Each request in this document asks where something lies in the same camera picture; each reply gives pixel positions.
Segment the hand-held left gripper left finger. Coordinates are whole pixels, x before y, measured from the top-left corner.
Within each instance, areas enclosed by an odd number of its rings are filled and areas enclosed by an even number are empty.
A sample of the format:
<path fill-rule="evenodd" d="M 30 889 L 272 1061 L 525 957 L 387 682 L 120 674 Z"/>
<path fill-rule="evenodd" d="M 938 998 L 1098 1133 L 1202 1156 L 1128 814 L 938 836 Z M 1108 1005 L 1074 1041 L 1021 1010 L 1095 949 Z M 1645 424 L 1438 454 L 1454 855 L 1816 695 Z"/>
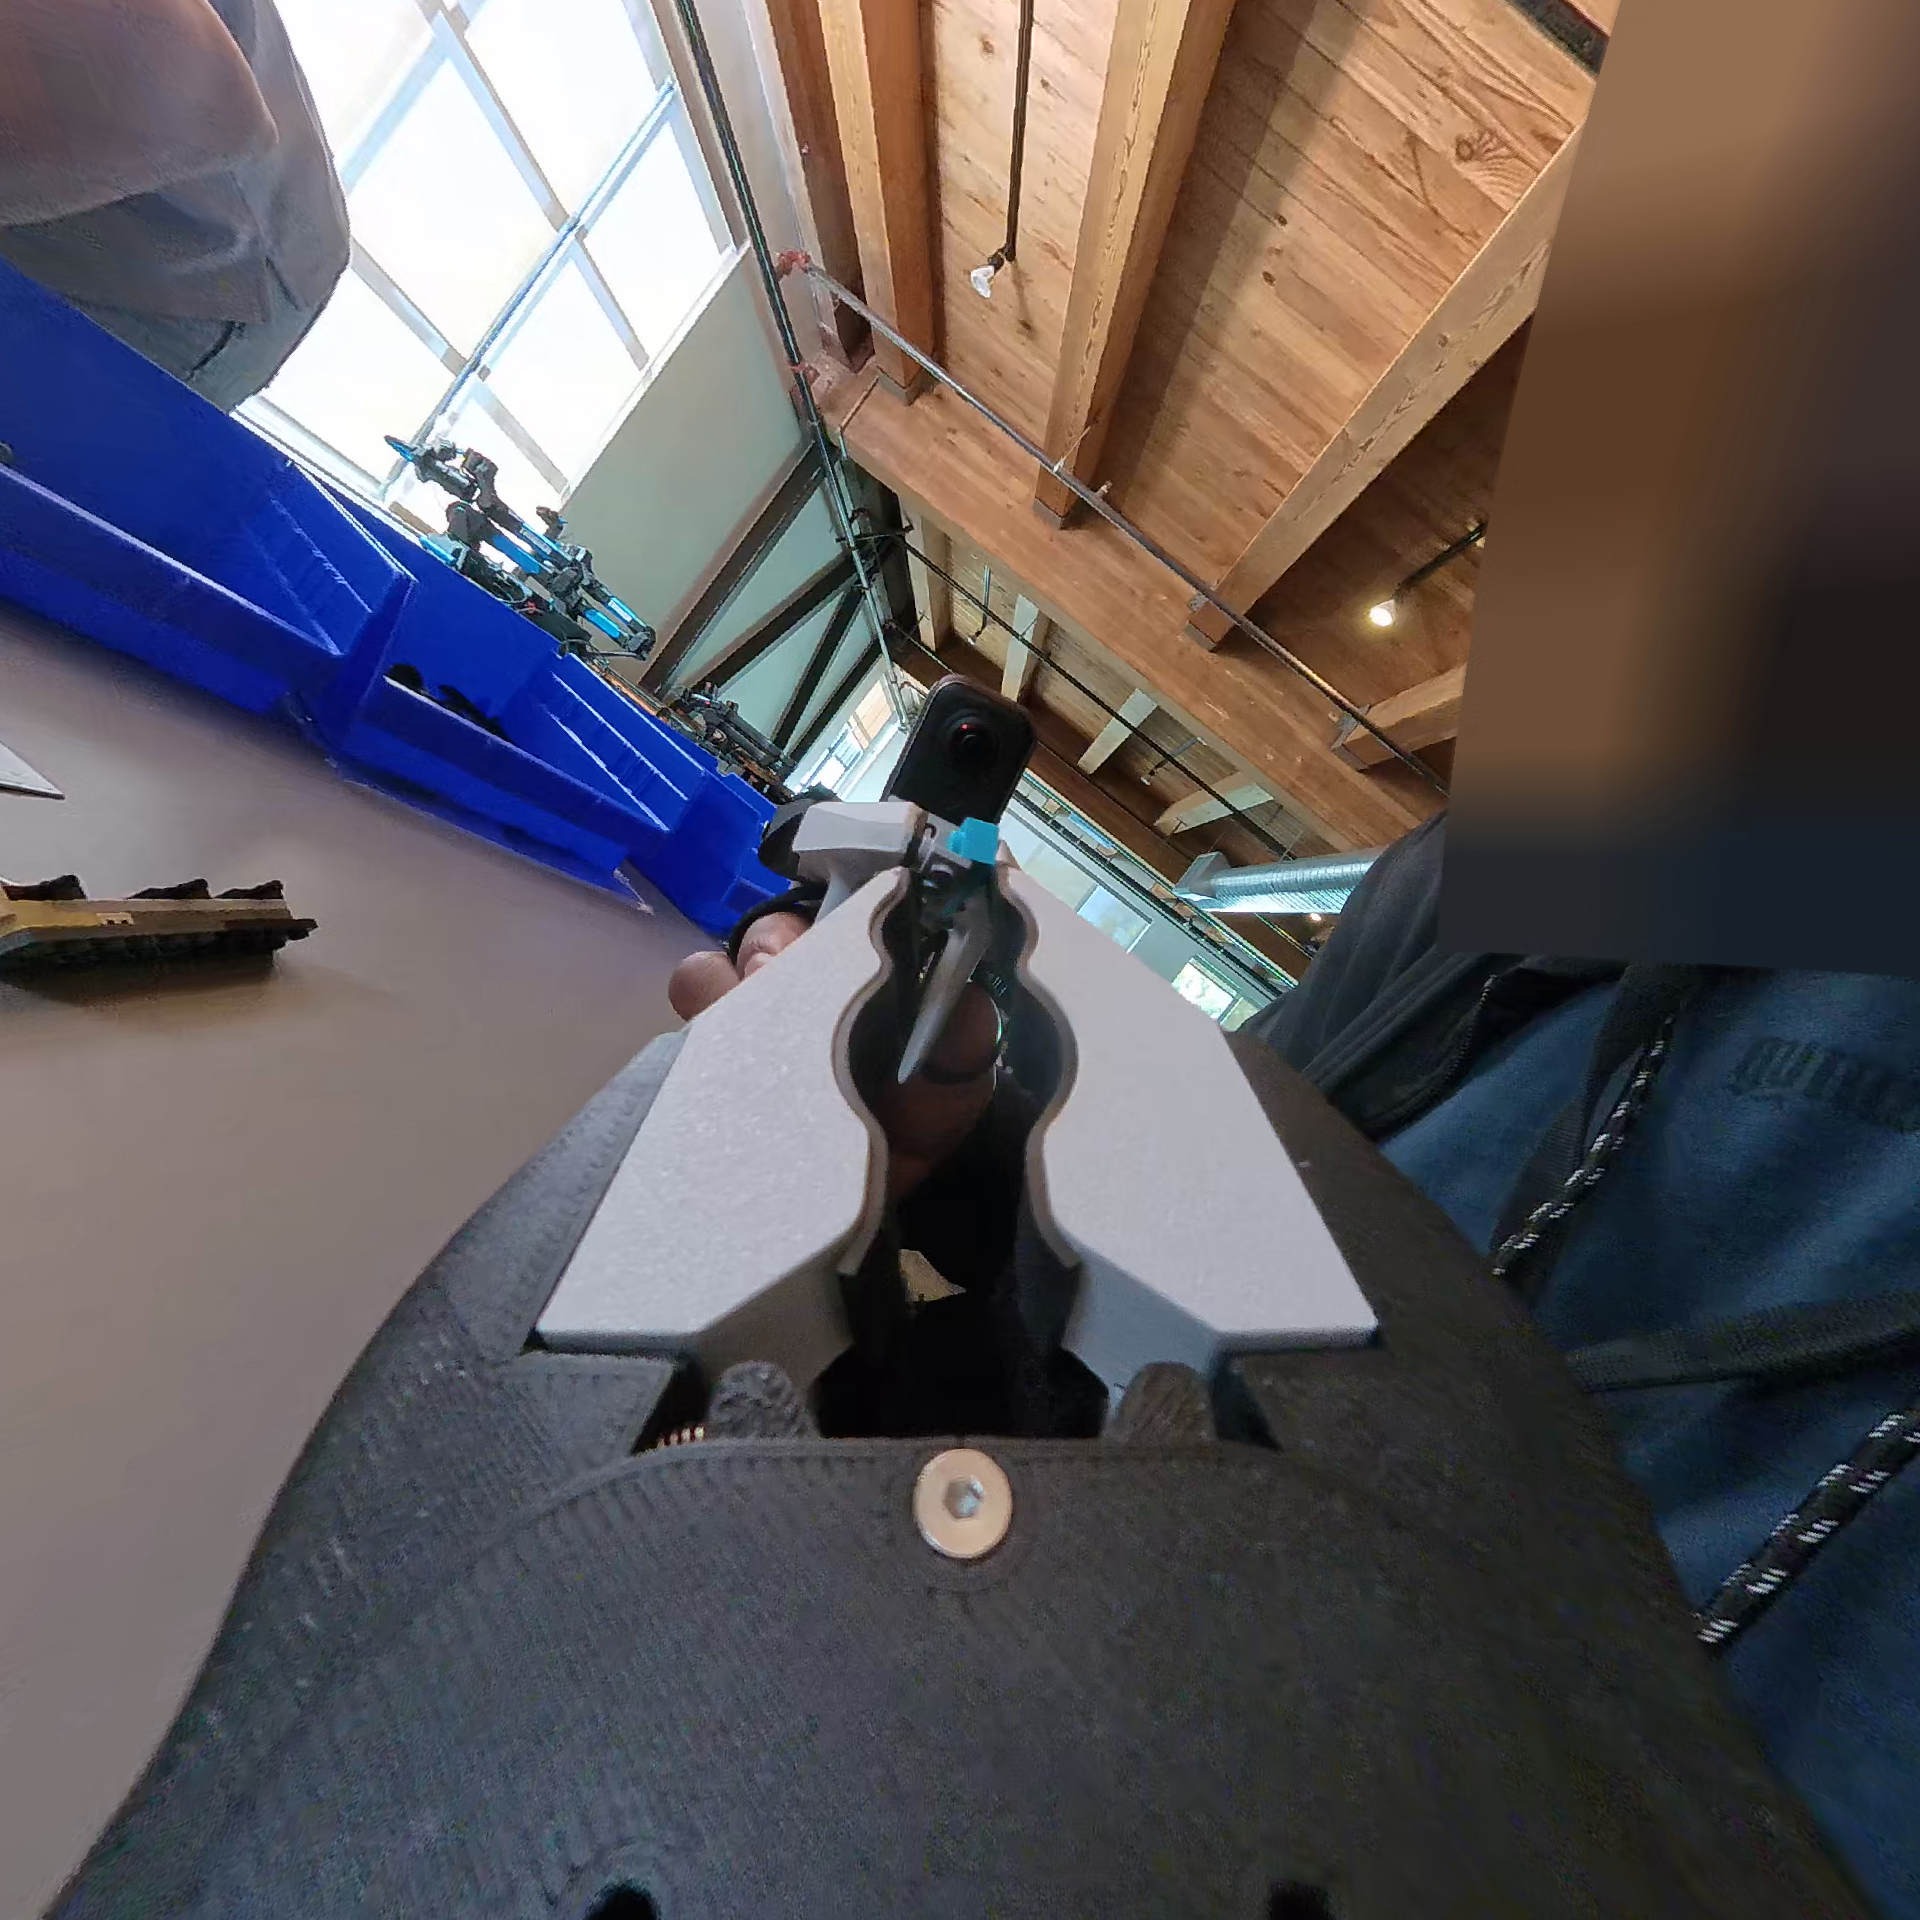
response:
<path fill-rule="evenodd" d="M 886 986 L 886 868 L 684 1030 L 534 1330 L 555 1352 L 747 1360 L 808 1389 L 853 1344 L 843 1274 L 884 1210 L 850 1038 Z"/>

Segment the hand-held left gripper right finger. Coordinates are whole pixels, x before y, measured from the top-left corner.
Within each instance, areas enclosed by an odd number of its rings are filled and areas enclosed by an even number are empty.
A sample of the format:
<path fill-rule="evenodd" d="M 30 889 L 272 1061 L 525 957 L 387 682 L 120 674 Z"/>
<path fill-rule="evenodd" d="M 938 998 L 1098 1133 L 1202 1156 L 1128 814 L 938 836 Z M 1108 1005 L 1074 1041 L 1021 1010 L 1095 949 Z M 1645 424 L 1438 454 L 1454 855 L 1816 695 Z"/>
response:
<path fill-rule="evenodd" d="M 1016 868 L 1016 978 L 1060 1080 L 1027 1149 L 1029 1204 L 1072 1271 L 1062 1348 L 1116 1408 L 1152 1364 L 1352 1350 L 1379 1318 L 1228 1036 Z"/>

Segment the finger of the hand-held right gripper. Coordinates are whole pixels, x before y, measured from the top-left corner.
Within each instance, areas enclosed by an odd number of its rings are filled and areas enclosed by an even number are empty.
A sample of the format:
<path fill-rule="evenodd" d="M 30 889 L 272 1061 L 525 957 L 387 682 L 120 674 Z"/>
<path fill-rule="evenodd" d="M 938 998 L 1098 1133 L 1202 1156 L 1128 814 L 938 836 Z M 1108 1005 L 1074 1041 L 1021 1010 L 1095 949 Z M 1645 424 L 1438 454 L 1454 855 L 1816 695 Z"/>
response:
<path fill-rule="evenodd" d="M 956 1004 L 980 965 L 980 901 L 962 901 L 951 912 L 941 952 L 918 997 L 917 1022 L 903 1045 L 895 1080 L 903 1086 L 927 1062 L 943 1036 Z"/>
<path fill-rule="evenodd" d="M 814 800 L 791 832 L 786 864 L 798 885 L 843 904 L 879 880 L 879 896 L 898 904 L 918 887 L 951 890 L 965 878 L 954 849 L 956 824 L 910 800 Z"/>

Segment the toy truck chassis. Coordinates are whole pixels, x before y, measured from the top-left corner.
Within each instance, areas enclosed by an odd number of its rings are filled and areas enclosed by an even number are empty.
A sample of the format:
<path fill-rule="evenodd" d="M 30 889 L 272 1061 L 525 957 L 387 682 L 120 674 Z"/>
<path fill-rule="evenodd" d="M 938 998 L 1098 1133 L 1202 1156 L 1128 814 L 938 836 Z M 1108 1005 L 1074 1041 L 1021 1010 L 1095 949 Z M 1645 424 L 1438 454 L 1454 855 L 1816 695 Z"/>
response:
<path fill-rule="evenodd" d="M 198 878 L 111 897 L 92 896 L 76 873 L 2 882 L 5 975 L 262 957 L 316 929 L 280 880 L 216 894 Z"/>

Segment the grey desk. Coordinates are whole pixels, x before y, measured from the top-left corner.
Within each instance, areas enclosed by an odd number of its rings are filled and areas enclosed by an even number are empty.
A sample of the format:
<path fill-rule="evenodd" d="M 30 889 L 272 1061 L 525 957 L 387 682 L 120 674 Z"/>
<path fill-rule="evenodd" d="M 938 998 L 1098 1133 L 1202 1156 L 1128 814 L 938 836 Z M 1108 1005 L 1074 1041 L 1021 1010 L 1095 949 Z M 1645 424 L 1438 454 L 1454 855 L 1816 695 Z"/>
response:
<path fill-rule="evenodd" d="M 276 1489 L 443 1240 L 710 940 L 5 614 L 5 874 L 280 880 L 266 966 L 5 985 L 2 1905 L 38 1914 L 205 1660 Z"/>

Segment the person's right hand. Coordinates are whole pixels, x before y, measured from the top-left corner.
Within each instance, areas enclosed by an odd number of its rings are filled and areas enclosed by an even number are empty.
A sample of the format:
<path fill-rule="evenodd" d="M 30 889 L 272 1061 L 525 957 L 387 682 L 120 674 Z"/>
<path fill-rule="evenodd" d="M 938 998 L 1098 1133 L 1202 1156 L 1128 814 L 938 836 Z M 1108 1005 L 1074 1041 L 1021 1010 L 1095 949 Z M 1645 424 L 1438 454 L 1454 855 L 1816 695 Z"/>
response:
<path fill-rule="evenodd" d="M 667 978 L 671 1012 L 688 1022 L 716 1005 L 741 980 L 808 932 L 811 919 L 795 912 L 759 917 L 733 952 L 694 951 Z M 997 1086 L 1000 1012 L 976 983 L 954 1005 L 943 1030 L 927 1045 L 917 1073 L 871 1095 L 871 1110 L 886 1138 L 886 1188 L 891 1198 L 914 1191 L 980 1124 Z"/>

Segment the metal ceiling pipe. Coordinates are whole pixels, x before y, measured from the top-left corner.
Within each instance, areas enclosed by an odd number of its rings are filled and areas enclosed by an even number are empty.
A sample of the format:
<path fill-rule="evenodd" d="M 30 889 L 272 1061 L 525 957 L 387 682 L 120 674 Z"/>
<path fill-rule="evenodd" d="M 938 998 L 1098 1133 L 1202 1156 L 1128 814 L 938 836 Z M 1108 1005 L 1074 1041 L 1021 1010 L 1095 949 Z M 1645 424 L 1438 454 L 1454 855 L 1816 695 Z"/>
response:
<path fill-rule="evenodd" d="M 1272 632 L 1252 621 L 1251 614 L 1232 610 L 1218 592 L 1206 586 L 1198 578 L 1198 574 L 1192 574 L 1183 561 L 1167 552 L 1165 546 L 1152 534 L 1148 534 L 1136 521 L 1131 521 L 1125 512 L 1114 508 L 1114 503 L 1102 490 L 1069 477 L 1066 458 L 1052 458 L 1039 444 L 1035 444 L 1027 432 L 1021 432 L 1021 428 L 1016 428 L 998 409 L 978 398 L 958 375 L 941 366 L 930 352 L 914 345 L 901 330 L 898 324 L 890 321 L 862 294 L 855 294 L 850 287 L 846 287 L 843 281 L 830 276 L 827 269 L 811 254 L 803 249 L 788 249 L 776 254 L 774 273 L 782 278 L 791 273 L 803 273 L 804 278 L 823 287 L 830 300 L 835 300 L 837 303 L 855 312 L 859 320 L 863 320 L 875 338 L 879 338 L 884 345 L 898 346 L 914 370 L 923 372 L 938 386 L 947 388 L 974 415 L 978 415 L 992 430 L 1004 434 L 1023 457 L 1034 458 L 1039 469 L 1039 477 L 1060 481 L 1077 504 L 1080 504 L 1085 512 L 1095 513 L 1099 521 L 1111 525 L 1125 542 L 1152 558 L 1152 561 L 1160 565 L 1182 586 L 1188 589 L 1191 599 L 1195 599 L 1202 608 L 1224 616 L 1232 632 L 1248 638 L 1248 642 L 1252 642 L 1262 653 L 1283 663 L 1290 674 L 1293 674 L 1318 696 L 1323 696 L 1336 714 L 1352 721 L 1355 732 L 1368 735 L 1379 746 L 1384 746 L 1391 760 L 1407 767 L 1415 777 L 1423 778 L 1428 788 L 1442 800 L 1450 798 L 1447 783 L 1415 749 L 1402 745 L 1375 720 L 1366 717 L 1362 708 L 1357 708 L 1323 674 L 1308 664 L 1308 661 L 1302 661 L 1290 647 L 1284 647 Z"/>

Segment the blue robot arms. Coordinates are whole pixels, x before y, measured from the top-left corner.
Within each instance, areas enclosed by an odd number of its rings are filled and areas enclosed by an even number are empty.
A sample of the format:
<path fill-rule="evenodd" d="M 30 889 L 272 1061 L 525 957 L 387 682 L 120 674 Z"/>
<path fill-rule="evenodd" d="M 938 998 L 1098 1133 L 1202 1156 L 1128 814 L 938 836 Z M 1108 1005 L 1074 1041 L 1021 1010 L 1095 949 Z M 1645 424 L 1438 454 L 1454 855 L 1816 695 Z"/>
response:
<path fill-rule="evenodd" d="M 655 628 L 598 578 L 592 552 L 565 540 L 565 518 L 522 516 L 499 490 L 499 465 L 452 440 L 387 437 L 403 465 L 447 495 L 443 529 L 422 546 L 468 582 L 519 613 L 568 655 L 646 661 Z"/>

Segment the person's torso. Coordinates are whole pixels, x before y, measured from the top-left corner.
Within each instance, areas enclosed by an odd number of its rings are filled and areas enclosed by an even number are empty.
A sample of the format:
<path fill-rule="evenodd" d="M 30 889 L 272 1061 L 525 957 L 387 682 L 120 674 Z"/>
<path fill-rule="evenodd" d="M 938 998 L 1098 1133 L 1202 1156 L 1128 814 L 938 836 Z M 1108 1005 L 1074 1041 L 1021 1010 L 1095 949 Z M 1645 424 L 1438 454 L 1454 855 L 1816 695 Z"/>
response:
<path fill-rule="evenodd" d="M 1240 1030 L 1574 1364 L 1766 1761 L 1915 1914 L 1915 978 L 1451 949 L 1445 845 Z"/>

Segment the large window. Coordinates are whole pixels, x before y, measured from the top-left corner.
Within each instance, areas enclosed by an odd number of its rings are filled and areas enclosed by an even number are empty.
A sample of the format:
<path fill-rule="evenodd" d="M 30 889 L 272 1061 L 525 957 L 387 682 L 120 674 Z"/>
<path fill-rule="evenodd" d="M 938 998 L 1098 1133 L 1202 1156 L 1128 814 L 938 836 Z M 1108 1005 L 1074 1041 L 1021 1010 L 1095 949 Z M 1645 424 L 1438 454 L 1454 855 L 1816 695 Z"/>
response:
<path fill-rule="evenodd" d="M 658 5 L 280 2 L 350 265 L 254 432 L 419 527 L 399 450 L 562 508 L 736 258 Z"/>

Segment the silver ventilation duct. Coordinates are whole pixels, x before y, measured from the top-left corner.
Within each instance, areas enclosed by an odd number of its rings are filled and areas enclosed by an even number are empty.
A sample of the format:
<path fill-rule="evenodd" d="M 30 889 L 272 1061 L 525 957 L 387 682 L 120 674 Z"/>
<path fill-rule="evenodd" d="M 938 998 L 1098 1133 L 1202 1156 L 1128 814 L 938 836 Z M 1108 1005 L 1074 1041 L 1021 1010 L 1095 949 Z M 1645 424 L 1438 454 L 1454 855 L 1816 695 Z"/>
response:
<path fill-rule="evenodd" d="M 1204 852 L 1173 894 L 1214 917 L 1328 917 L 1343 906 L 1380 855 L 1380 847 L 1366 847 L 1234 866 L 1222 852 Z"/>

